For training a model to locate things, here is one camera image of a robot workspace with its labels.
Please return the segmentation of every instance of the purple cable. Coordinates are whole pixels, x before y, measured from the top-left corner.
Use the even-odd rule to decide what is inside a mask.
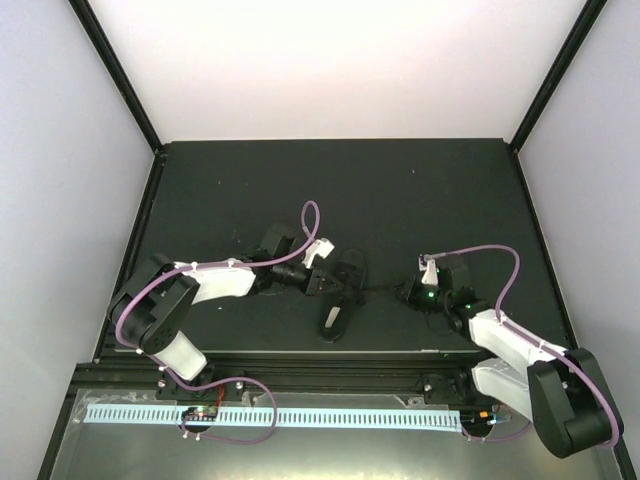
[[[526,331],[522,331],[522,328],[514,321],[509,319],[504,319],[504,320],[502,319],[502,310],[500,308],[502,306],[502,301],[507,296],[509,289],[515,282],[516,277],[518,276],[518,272],[520,271],[520,255],[518,255],[518,252],[515,249],[508,247],[506,245],[490,244],[490,245],[479,245],[477,247],[463,248],[460,250],[453,250],[451,252],[437,253],[435,255],[431,255],[431,258],[442,258],[447,255],[462,255],[464,253],[478,252],[481,250],[504,250],[506,252],[509,252],[511,255],[513,255],[513,258],[515,259],[515,263],[513,265],[513,272],[511,273],[511,276],[509,277],[509,280],[507,281],[505,286],[502,288],[502,291],[498,295],[498,299],[496,300],[496,308],[495,308],[496,318],[498,320],[501,320],[502,324],[506,328],[511,330],[513,333],[515,333],[516,335],[520,336],[530,344],[540,348],[542,351],[548,353],[549,355],[552,355],[553,357],[557,358],[560,362],[564,363],[571,371],[573,371],[578,376],[580,380],[582,380],[582,382],[587,386],[589,390],[591,390],[591,393],[593,394],[593,396],[596,397],[596,399],[602,406],[602,409],[607,415],[607,419],[609,420],[609,423],[611,425],[611,439],[605,443],[602,443],[601,445],[598,445],[598,447],[600,448],[615,447],[616,444],[618,443],[618,440],[620,440],[620,428],[618,427],[618,421],[616,420],[616,417],[615,417],[615,414],[613,413],[613,409],[611,408],[611,405],[609,405],[609,402],[607,402],[607,399],[604,397],[602,392],[598,389],[596,384],[593,383],[593,381],[588,377],[588,375],[584,373],[582,370],[580,370],[580,368],[577,365],[575,365],[571,360],[569,360],[567,357],[547,347],[544,343],[540,344],[540,342],[538,342],[534,337],[529,335]],[[519,438],[521,435],[526,433],[529,426],[525,427],[522,431],[515,433],[513,435],[510,435],[508,437],[499,438],[491,441],[495,443],[495,442],[500,442],[505,440],[514,440],[515,438]],[[475,440],[476,438],[478,438],[478,437],[470,436],[464,429],[462,431],[470,439]]]
[[[462,248],[460,250],[453,250],[451,252],[436,253],[435,255],[431,255],[431,258],[441,258],[447,255],[462,255],[464,253],[479,252],[481,250],[504,250],[505,252],[509,252],[511,255],[513,255],[513,258],[515,258],[516,261],[509,280],[504,285],[504,287],[502,287],[502,291],[500,292],[500,295],[498,295],[498,299],[496,300],[496,315],[498,317],[498,320],[500,320],[500,307],[502,307],[502,301],[504,300],[504,297],[507,296],[507,293],[509,293],[509,289],[513,285],[513,282],[516,281],[518,272],[520,271],[520,255],[518,255],[518,252],[516,252],[515,249],[507,247],[506,245],[478,245],[477,247]]]
[[[306,222],[304,220],[305,214],[307,213],[307,209],[310,206],[313,207],[313,209],[315,210],[315,214],[316,214],[315,225],[313,226],[313,231],[311,231],[311,232],[309,232],[309,228],[307,227]],[[242,263],[242,262],[235,263],[234,262],[233,265],[236,266],[236,267],[253,267],[253,268],[269,267],[271,265],[277,265],[278,263],[287,262],[287,261],[291,260],[292,258],[295,258],[298,255],[302,254],[315,241],[315,236],[318,233],[318,229],[320,228],[320,208],[318,208],[318,204],[316,202],[314,202],[313,200],[308,200],[304,204],[304,207],[302,207],[302,212],[300,214],[300,221],[302,223],[302,230],[305,232],[305,234],[307,235],[308,238],[307,238],[307,241],[300,248],[298,248],[295,252],[292,252],[289,255],[285,255],[282,258],[276,258],[274,260],[269,260],[269,261],[266,261],[266,262],[251,262],[251,263]],[[198,270],[206,270],[207,268],[228,267],[228,266],[229,266],[228,262],[208,262],[208,263],[202,263],[202,264],[198,265],[196,268]],[[183,273],[183,272],[188,272],[189,270],[192,270],[192,269],[193,269],[193,266],[191,266],[191,265],[187,265],[187,266],[179,267],[179,268],[174,268],[173,270],[170,270],[167,273],[165,273],[163,275],[160,275],[158,278],[156,278],[151,283],[149,283],[149,285],[144,287],[140,291],[140,293],[138,293],[135,297],[133,297],[133,299],[129,302],[129,304],[122,311],[122,314],[120,314],[120,317],[118,318],[118,321],[116,322],[116,339],[118,340],[118,342],[120,342],[123,345],[126,345],[127,347],[137,348],[136,345],[134,345],[132,343],[129,343],[122,336],[122,326],[124,325],[124,322],[127,319],[127,317],[129,316],[129,314],[133,311],[133,309],[136,307],[136,305],[138,305],[138,303],[140,303],[140,301],[144,297],[146,297],[149,294],[149,292],[151,292],[158,285],[160,285],[161,283],[165,282],[166,280],[168,280],[169,278],[171,278],[171,277],[173,277],[175,275],[178,275],[178,274]]]
[[[258,380],[255,380],[249,377],[229,377],[229,378],[223,378],[222,380],[218,380],[217,382],[209,383],[207,385],[192,387],[191,385],[184,383],[182,379],[178,375],[176,375],[176,373],[173,372],[172,370],[167,369],[167,372],[169,372],[169,375],[171,375],[171,378],[173,378],[178,385],[180,385],[185,390],[189,390],[192,392],[197,392],[200,390],[206,390],[209,388],[218,387],[220,385],[223,385],[225,383],[230,383],[230,382],[245,382],[245,383],[252,383],[253,385],[257,385],[258,387],[260,387],[262,390],[264,390],[264,392],[267,394],[267,396],[271,400],[271,403],[273,405],[273,419],[271,420],[271,425],[269,425],[269,430],[267,430],[267,432],[264,435],[261,435],[260,437],[257,437],[257,438],[252,438],[250,440],[239,440],[236,438],[220,437],[218,435],[207,435],[203,433],[200,434],[200,437],[207,438],[209,440],[218,440],[220,442],[230,443],[232,445],[255,445],[256,443],[263,442],[264,440],[269,438],[271,435],[273,435],[273,432],[275,432],[276,422],[278,420],[278,406],[276,405],[276,399],[273,397],[273,393],[271,393],[271,390],[269,390],[267,386],[264,385],[262,382],[259,382]],[[180,428],[185,434],[195,436],[196,435],[195,433],[187,431],[187,428],[186,428],[187,420],[188,420],[188,417],[182,421]]]
[[[315,211],[315,224],[314,224],[313,230],[311,232],[309,231],[309,228],[307,227],[307,224],[305,222],[305,215],[307,213],[307,209],[310,206],[313,207],[313,209]],[[297,257],[298,255],[302,254],[315,241],[315,236],[317,235],[318,230],[320,229],[320,208],[318,207],[318,204],[316,202],[314,202],[313,200],[308,200],[304,204],[304,206],[302,207],[302,212],[300,213],[300,222],[302,224],[302,230],[304,231],[304,233],[307,235],[308,238],[307,238],[307,241],[304,242],[304,244],[300,248],[298,248],[296,251],[290,253],[289,255],[285,255],[284,257],[276,258],[274,260],[269,260],[269,261],[266,261],[266,262],[252,262],[252,263],[241,263],[241,262],[235,263],[234,262],[233,265],[234,266],[238,266],[238,267],[253,267],[253,268],[269,267],[271,265],[277,265],[278,263],[287,262],[287,261]],[[198,265],[196,268],[198,270],[204,270],[204,269],[207,269],[207,268],[227,267],[227,266],[229,266],[228,262],[208,262],[208,263],[202,263],[202,264]],[[144,287],[140,291],[140,293],[138,293],[135,297],[133,297],[131,302],[129,302],[129,304],[122,311],[122,314],[120,314],[120,317],[118,318],[118,321],[116,322],[116,339],[120,343],[122,343],[123,345],[126,345],[128,347],[136,348],[136,345],[126,341],[122,337],[122,326],[124,325],[124,322],[126,321],[127,317],[131,313],[131,311],[135,308],[135,306],[138,303],[140,303],[140,301],[145,296],[147,296],[149,294],[149,292],[151,292],[158,285],[160,285],[161,283],[165,282],[169,278],[171,278],[171,277],[173,277],[175,275],[178,275],[179,273],[186,272],[186,271],[189,271],[191,269],[193,269],[193,266],[191,266],[191,265],[185,266],[185,267],[180,267],[180,268],[174,268],[173,270],[171,270],[171,271],[169,271],[169,272],[167,272],[167,273],[165,273],[163,275],[160,275],[158,278],[156,278],[155,280],[150,282],[149,285],[147,285],[146,287]],[[154,362],[156,362],[158,365],[166,367],[166,365],[164,365],[162,362],[160,362],[156,357],[152,356],[150,358]],[[273,404],[273,420],[271,422],[271,425],[269,426],[269,429],[267,430],[267,432],[264,435],[262,435],[262,436],[260,436],[258,438],[254,438],[254,439],[251,439],[251,440],[238,440],[238,439],[234,439],[234,438],[226,438],[226,437],[220,437],[220,436],[217,436],[217,435],[205,435],[205,434],[200,434],[200,437],[208,438],[208,439],[212,439],[212,440],[218,440],[218,441],[225,442],[225,443],[230,443],[230,444],[233,444],[233,445],[254,445],[256,443],[260,443],[260,442],[266,440],[271,435],[273,435],[273,432],[275,431],[275,428],[276,428],[277,418],[278,418],[278,405],[276,404],[276,399],[274,398],[273,393],[271,393],[271,390],[269,390],[266,385],[264,385],[263,383],[259,382],[258,380],[255,380],[255,379],[249,378],[249,377],[230,377],[230,378],[223,378],[222,380],[218,380],[216,382],[212,382],[212,383],[209,383],[207,385],[200,385],[198,387],[193,387],[193,386],[185,383],[170,368],[166,368],[166,371],[171,376],[171,378],[173,378],[173,380],[175,380],[176,384],[180,385],[185,390],[189,390],[189,391],[193,391],[193,392],[197,392],[197,391],[201,391],[201,390],[208,390],[210,388],[215,388],[215,387],[217,387],[219,385],[223,385],[223,384],[229,383],[229,382],[247,382],[247,383],[251,383],[253,385],[257,385],[262,390],[264,390],[264,392],[267,394],[267,396],[271,400],[271,403]],[[187,432],[186,431],[185,421],[182,422],[181,429],[182,429],[182,431],[184,433],[189,435],[191,432]]]

